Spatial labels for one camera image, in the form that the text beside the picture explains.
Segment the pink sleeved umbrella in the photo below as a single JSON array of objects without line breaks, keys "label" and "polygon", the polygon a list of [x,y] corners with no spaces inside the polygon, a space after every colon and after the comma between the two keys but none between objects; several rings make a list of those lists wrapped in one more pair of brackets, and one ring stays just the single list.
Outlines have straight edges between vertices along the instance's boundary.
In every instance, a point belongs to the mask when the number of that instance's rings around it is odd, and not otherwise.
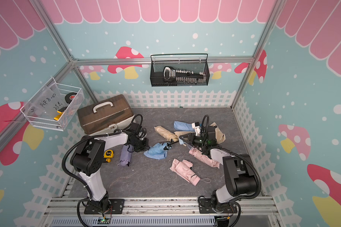
[{"label": "pink sleeved umbrella", "polygon": [[201,179],[193,170],[193,164],[187,160],[179,161],[174,159],[170,170],[176,173],[178,176],[186,180],[188,183],[196,186],[200,181],[204,181],[206,183],[210,183],[211,179],[203,178]]}]

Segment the pink umbrella sleeve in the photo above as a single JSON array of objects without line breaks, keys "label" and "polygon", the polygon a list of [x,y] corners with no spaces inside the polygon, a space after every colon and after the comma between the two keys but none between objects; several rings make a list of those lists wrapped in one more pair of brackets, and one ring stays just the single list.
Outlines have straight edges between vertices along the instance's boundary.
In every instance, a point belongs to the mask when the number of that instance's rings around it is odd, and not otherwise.
[{"label": "pink umbrella sleeve", "polygon": [[202,152],[197,148],[191,148],[189,150],[189,154],[210,167],[220,168],[220,163],[218,161],[210,159],[208,156],[203,155]]}]

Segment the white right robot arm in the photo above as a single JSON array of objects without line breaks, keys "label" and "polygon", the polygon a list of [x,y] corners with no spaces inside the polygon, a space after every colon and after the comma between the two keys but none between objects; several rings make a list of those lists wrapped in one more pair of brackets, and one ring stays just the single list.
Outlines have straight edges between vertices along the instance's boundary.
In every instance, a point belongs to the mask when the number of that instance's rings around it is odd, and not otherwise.
[{"label": "white right robot arm", "polygon": [[200,213],[236,213],[238,202],[254,199],[261,192],[261,178],[248,154],[237,154],[221,146],[224,134],[216,124],[193,123],[193,132],[180,135],[180,142],[191,147],[190,154],[212,167],[223,167],[225,184],[210,198],[199,197]]}]

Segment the light blue sleeved umbrella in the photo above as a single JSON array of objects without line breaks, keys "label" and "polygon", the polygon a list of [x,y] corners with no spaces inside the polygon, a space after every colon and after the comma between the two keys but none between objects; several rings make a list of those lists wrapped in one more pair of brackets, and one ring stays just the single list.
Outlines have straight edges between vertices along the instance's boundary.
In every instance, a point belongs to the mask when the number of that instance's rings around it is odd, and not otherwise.
[{"label": "light blue sleeved umbrella", "polygon": [[167,158],[168,151],[173,147],[176,142],[157,143],[149,150],[144,152],[144,155],[151,159],[162,160]]}]

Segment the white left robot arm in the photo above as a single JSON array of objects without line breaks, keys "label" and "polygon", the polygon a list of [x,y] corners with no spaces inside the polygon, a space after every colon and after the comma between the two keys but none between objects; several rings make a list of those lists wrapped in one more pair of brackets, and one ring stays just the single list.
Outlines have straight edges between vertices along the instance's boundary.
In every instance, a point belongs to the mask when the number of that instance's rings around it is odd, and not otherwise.
[{"label": "white left robot arm", "polygon": [[146,128],[142,127],[143,116],[137,114],[125,129],[113,133],[86,135],[65,153],[62,159],[63,171],[81,182],[88,192],[86,206],[98,213],[112,208],[109,194],[103,186],[100,175],[105,154],[113,147],[123,145],[129,154],[149,150]]}]

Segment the beige umbrella sleeve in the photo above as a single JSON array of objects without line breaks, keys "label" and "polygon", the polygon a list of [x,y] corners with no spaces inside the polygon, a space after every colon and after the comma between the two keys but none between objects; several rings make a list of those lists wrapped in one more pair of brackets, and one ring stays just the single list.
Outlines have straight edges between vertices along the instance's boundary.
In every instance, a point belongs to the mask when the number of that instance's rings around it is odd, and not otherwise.
[{"label": "beige umbrella sleeve", "polygon": [[217,126],[215,122],[213,122],[210,126],[215,128],[217,143],[218,144],[223,143],[226,139],[225,134],[222,133],[222,131],[220,130],[220,128]]}]

